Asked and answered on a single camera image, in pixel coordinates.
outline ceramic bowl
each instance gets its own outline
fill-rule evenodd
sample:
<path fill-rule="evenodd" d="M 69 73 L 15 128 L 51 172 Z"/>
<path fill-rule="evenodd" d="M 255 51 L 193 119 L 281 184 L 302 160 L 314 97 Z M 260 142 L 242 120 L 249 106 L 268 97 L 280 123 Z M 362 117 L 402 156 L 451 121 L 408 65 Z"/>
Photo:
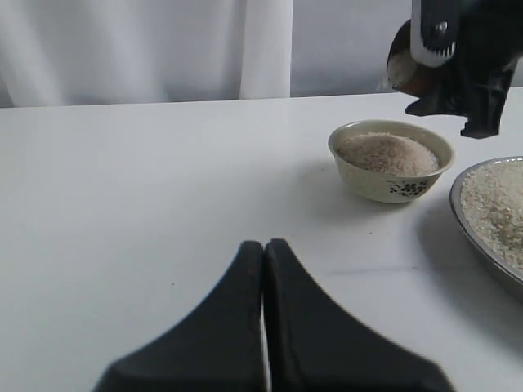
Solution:
<path fill-rule="evenodd" d="M 392 176 L 361 169 L 338 155 L 337 147 L 347 137 L 375 132 L 408 137 L 425 145 L 440 160 L 440 168 L 425 176 Z M 329 149 L 343 182 L 361 196 L 381 203 L 408 203 L 421 198 L 454 163 L 454 150 L 443 137 L 406 122 L 364 120 L 343 125 L 329 137 Z"/>

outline white tabletop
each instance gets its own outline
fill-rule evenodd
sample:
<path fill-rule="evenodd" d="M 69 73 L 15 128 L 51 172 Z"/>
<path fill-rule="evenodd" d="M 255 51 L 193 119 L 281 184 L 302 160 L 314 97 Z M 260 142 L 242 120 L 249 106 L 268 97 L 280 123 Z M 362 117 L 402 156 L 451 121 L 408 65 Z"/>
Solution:
<path fill-rule="evenodd" d="M 438 362 L 458 392 L 521 391 L 523 305 L 478 265 L 448 193 L 523 154 L 523 89 L 502 134 L 404 115 L 399 94 L 0 110 L 0 386 L 89 391 L 110 361 L 196 306 L 240 242 L 286 238 L 345 309 Z M 454 167 L 408 206 L 352 195 L 327 148 L 343 123 L 427 126 Z"/>

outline metal plate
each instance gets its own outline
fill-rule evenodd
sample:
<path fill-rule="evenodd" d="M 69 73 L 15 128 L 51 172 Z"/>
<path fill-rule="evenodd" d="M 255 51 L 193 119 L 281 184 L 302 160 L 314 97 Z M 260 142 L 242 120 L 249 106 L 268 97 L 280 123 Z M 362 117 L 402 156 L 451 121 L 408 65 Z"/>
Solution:
<path fill-rule="evenodd" d="M 461 205 L 461 190 L 465 178 L 479 167 L 490 163 L 504 163 L 512 161 L 523 161 L 523 157 L 496 158 L 477 163 L 463 171 L 452 184 L 450 190 L 450 207 L 454 217 L 461 226 L 465 236 L 482 255 L 481 261 L 487 267 L 487 270 L 507 289 L 511 294 L 523 301 L 523 273 L 518 269 L 511 267 L 502 257 L 497 255 L 488 247 L 481 238 L 476 234 L 468 224 Z"/>

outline robotic arm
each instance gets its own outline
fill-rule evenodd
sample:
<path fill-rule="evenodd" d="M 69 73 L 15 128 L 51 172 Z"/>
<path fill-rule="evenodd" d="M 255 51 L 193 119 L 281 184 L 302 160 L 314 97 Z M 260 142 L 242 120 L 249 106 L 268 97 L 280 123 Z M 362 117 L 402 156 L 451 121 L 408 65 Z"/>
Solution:
<path fill-rule="evenodd" d="M 462 136 L 498 135 L 523 56 L 522 18 L 522 0 L 413 0 L 387 60 L 392 87 L 418 98 L 405 112 L 467 117 Z"/>

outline bowl rim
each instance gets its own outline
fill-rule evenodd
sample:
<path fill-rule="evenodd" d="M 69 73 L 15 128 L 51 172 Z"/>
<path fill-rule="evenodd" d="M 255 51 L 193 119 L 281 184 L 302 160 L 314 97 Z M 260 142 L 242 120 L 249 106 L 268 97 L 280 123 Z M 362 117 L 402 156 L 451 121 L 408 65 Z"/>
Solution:
<path fill-rule="evenodd" d="M 523 156 L 511 156 L 503 158 L 492 158 L 487 159 L 486 161 L 476 163 L 463 170 L 454 180 L 452 187 L 449 192 L 449 201 L 450 201 L 450 210 L 454 215 L 454 219 L 459 223 L 459 226 L 462 229 L 462 232 L 465 233 L 465 236 L 468 238 L 470 243 L 481 253 L 483 256 L 495 266 L 497 270 L 501 271 L 511 279 L 517 281 L 520 285 L 523 284 L 523 271 L 520 271 L 511 265 L 508 264 L 505 259 L 499 256 L 497 253 L 489 247 L 476 231 L 470 226 L 465 213 L 463 212 L 463 207 L 461 204 L 461 192 L 463 188 L 463 182 L 468 177 L 470 173 L 475 172 L 480 167 L 491 163 L 506 163 L 514 161 L 523 161 Z"/>
<path fill-rule="evenodd" d="M 405 127 L 405 128 L 415 129 L 417 131 L 424 132 L 425 134 L 429 134 L 429 135 L 435 137 L 436 139 L 439 139 L 443 143 L 443 145 L 449 150 L 450 159 L 447 162 L 447 164 L 444 165 L 443 167 L 440 167 L 438 170 L 431 171 L 430 173 L 427 173 L 423 176 L 394 176 L 392 174 L 380 173 L 377 171 L 371 171 L 371 170 L 363 169 L 361 167 L 357 167 L 357 166 L 353 165 L 352 163 L 347 162 L 337 153 L 336 149 L 334 148 L 334 139 L 339 133 L 341 133 L 342 131 L 345 131 L 347 128 L 352 128 L 352 127 L 356 127 L 361 124 L 369 124 L 369 123 L 375 123 L 375 124 L 380 124 L 380 125 L 392 124 L 392 125 L 401 126 L 401 127 Z M 351 167 L 353 169 L 360 170 L 363 172 L 372 173 L 373 175 L 376 175 L 376 176 L 382 176 L 382 177 L 386 177 L 386 178 L 395 178 L 395 179 L 404 179 L 404 180 L 420 180 L 422 178 L 428 178 L 428 177 L 440 175 L 441 173 L 449 170 L 452 167 L 452 165 L 454 165 L 454 160 L 456 158 L 456 153 L 454 151 L 454 148 L 452 147 L 452 145 L 450 145 L 450 143 L 443 136 L 440 136 L 433 131 L 429 131 L 425 127 L 420 127 L 419 125 L 411 124 L 408 122 L 395 121 L 395 120 L 367 119 L 367 120 L 358 120 L 358 121 L 354 121 L 354 122 L 349 122 L 347 124 L 341 125 L 340 127 L 336 128 L 330 134 L 328 145 L 329 145 L 329 150 L 330 150 L 331 154 L 335 158 L 339 159 L 341 162 L 346 164 L 348 167 Z"/>

